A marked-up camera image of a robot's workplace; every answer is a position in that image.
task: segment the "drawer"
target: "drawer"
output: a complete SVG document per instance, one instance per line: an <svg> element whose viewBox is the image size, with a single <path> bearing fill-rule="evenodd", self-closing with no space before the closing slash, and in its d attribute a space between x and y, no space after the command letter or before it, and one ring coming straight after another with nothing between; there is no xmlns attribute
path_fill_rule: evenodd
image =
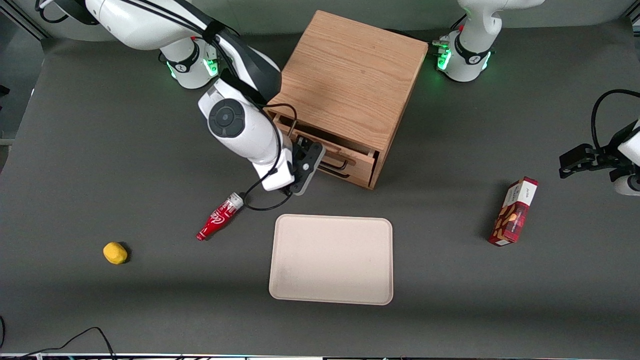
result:
<svg viewBox="0 0 640 360"><path fill-rule="evenodd" d="M286 135L289 132L290 127L283 124L280 121L280 117L281 115L276 114L273 121ZM309 126L300 126L300 128L308 129ZM358 186L363 186L365 188L369 187L369 181L371 180L371 174L373 173L373 168L376 162L374 151L368 151L367 154L364 154L344 145L339 145L319 136L312 135L301 129L298 129L298 126L293 129L293 132L291 133L292 142L297 141L299 136L304 136L309 140L321 143L326 149L326 153L318 169Z"/></svg>

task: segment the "cardboard box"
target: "cardboard box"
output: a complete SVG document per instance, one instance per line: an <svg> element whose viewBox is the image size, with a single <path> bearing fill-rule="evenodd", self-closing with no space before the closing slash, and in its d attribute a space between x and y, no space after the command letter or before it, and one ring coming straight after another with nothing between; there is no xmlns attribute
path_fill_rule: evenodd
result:
<svg viewBox="0 0 640 360"><path fill-rule="evenodd" d="M501 247L518 241L537 188L538 182L530 177L509 186L498 219L493 225L490 243Z"/></svg>

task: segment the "yellow object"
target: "yellow object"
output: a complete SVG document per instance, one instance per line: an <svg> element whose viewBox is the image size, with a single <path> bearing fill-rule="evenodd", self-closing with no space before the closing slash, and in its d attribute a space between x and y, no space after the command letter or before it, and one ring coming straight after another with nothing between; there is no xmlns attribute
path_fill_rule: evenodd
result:
<svg viewBox="0 0 640 360"><path fill-rule="evenodd" d="M110 263L119 265L127 261L127 251L119 243L108 243L102 250L104 257Z"/></svg>

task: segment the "gray table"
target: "gray table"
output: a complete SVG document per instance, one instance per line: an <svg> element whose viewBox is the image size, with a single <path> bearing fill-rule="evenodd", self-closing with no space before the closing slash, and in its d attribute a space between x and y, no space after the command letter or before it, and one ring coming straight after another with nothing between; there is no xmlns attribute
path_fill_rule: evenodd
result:
<svg viewBox="0 0 640 360"><path fill-rule="evenodd" d="M281 65L296 41L250 38ZM3 350L99 325L117 352L639 358L640 202L607 172L557 175L558 156L590 142L595 99L638 90L630 26L505 29L496 48L473 83L425 64L375 191L320 174L304 197L201 243L207 214L255 179L206 131L203 90L179 87L156 52L46 43L0 177ZM601 141L638 109L606 100ZM540 187L520 242L499 249L485 239L522 176ZM272 299L283 213L389 219L392 303ZM129 243L132 262L107 263L109 241ZM96 334L68 350L105 351Z"/></svg>

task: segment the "open drawer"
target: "open drawer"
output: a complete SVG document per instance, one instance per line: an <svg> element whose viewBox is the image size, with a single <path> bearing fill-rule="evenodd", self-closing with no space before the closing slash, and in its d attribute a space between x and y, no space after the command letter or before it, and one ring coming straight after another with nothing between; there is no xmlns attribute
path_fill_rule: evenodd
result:
<svg viewBox="0 0 640 360"><path fill-rule="evenodd" d="M291 128L292 119L271 111L270 115L273 116L276 126L286 135ZM296 142L299 136L319 142L326 149L322 163L318 167L319 170L358 186L369 187L369 181L376 163L376 151L359 147L347 141L341 141L336 136L323 133L321 130L314 129L306 124L298 123L295 125L291 133L291 141Z"/></svg>

